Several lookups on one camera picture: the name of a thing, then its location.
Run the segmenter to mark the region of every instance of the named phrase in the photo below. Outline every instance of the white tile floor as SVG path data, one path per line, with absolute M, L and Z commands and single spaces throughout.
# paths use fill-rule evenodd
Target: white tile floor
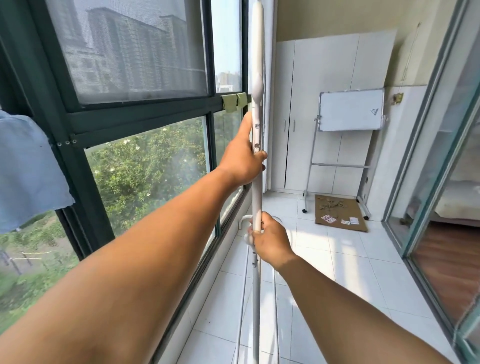
M 282 219 L 294 251 L 331 279 L 380 309 L 400 326 L 459 363 L 440 326 L 381 223 L 367 222 L 369 232 L 315 225 L 313 201 L 303 214 L 294 194 L 264 195 L 263 210 Z M 178 364 L 231 364 L 235 352 L 246 245 L 238 232 Z M 242 324 L 241 364 L 251 363 L 252 273 L 249 269 Z M 261 364 L 274 364 L 273 270 L 262 263 Z M 325 363 L 285 281 L 276 275 L 281 364 Z

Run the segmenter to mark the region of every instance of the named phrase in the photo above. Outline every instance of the blue towel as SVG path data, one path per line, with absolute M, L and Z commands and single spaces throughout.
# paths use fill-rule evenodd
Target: blue towel
M 45 133 L 0 110 L 0 234 L 74 202 Z

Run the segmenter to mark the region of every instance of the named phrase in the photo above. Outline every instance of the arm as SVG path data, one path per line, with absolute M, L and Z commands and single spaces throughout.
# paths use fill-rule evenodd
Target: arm
M 248 113 L 213 172 L 70 271 L 0 337 L 7 363 L 146 363 L 222 205 L 261 170 Z
M 283 226 L 266 212 L 257 253 L 285 279 L 329 364 L 448 364 L 431 346 L 295 255 Z

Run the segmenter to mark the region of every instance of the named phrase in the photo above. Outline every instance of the whiteboard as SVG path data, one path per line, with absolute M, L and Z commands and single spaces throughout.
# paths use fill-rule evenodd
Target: whiteboard
M 323 92 L 320 130 L 377 130 L 382 128 L 384 89 Z

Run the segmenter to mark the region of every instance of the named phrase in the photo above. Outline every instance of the wardrobe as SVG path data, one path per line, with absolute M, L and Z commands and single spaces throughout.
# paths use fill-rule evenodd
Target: wardrobe
M 301 192 L 314 163 L 364 165 L 372 131 L 315 129 L 321 92 L 384 86 L 396 30 L 276 44 L 271 189 Z M 363 170 L 312 166 L 309 192 L 356 196 Z

